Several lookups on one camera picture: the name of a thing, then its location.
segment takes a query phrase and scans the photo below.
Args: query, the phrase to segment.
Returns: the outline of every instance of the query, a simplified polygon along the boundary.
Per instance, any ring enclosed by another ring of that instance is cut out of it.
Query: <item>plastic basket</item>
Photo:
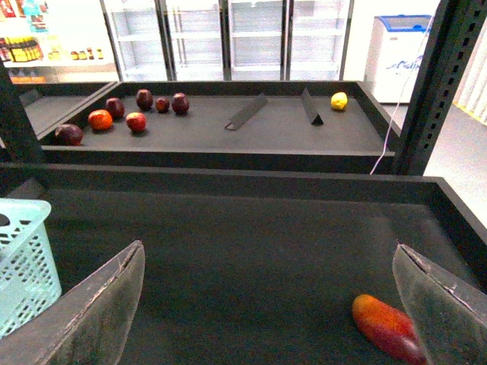
[[[44,220],[51,205],[0,198],[0,338],[61,296]]]

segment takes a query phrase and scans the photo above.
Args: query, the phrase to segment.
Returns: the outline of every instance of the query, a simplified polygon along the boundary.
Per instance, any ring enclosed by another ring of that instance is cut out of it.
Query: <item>metal shelving post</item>
[[[0,138],[12,161],[44,162],[43,150],[3,62],[0,62],[0,95]]]
[[[487,0],[442,0],[412,93],[393,172],[423,175],[479,37]]]

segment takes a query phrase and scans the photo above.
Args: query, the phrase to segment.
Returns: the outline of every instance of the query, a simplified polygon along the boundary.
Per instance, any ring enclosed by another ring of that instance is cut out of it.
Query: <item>apple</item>
[[[126,122],[133,132],[143,132],[145,130],[145,126],[147,125],[145,115],[139,112],[130,113],[126,117]]]
[[[105,107],[114,119],[123,118],[125,115],[125,107],[118,97],[111,97],[108,99],[105,103]]]
[[[189,110],[188,97],[183,93],[174,94],[172,107],[176,114],[186,114]]]
[[[61,144],[79,146],[83,139],[83,131],[74,124],[63,124],[56,128],[55,137]]]
[[[169,99],[166,97],[159,97],[155,101],[155,108],[159,113],[167,113],[169,111]]]
[[[137,91],[135,101],[137,102],[137,106],[140,108],[140,110],[147,112],[152,109],[154,98],[149,90],[141,89]]]

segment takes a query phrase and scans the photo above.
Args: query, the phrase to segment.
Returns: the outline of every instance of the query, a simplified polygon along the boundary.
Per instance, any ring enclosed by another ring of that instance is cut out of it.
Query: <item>yellow lemon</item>
[[[348,103],[349,99],[345,93],[336,93],[332,96],[332,108],[334,110],[344,110]]]

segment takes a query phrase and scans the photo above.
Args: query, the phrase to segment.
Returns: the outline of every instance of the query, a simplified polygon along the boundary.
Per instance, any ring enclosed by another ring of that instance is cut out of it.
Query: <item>black tray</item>
[[[397,240],[487,288],[487,232],[443,179],[0,165],[41,198],[68,290],[133,240],[145,286],[121,364],[395,364],[355,296],[402,308]]]
[[[145,114],[148,132],[143,135],[133,135],[124,119],[108,133],[91,131],[88,115],[104,108],[108,97],[122,99],[126,113],[140,111],[135,104],[140,88],[155,97],[184,92],[190,101],[188,115],[153,109]],[[305,88],[322,126],[311,125],[307,118],[301,102]],[[338,91],[349,96],[345,113],[332,111],[329,104]],[[230,118],[261,93],[268,103],[239,130],[226,130]],[[122,83],[67,121],[84,129],[81,147],[55,146],[53,132],[41,142],[53,163],[369,173],[382,152],[388,119],[357,82]],[[390,171],[398,133],[394,124],[390,151],[378,172]]]
[[[89,82],[78,84],[16,84],[30,124],[38,139],[56,126],[72,118],[99,94],[112,88],[115,83]],[[0,161],[10,161],[3,142],[0,141]]]

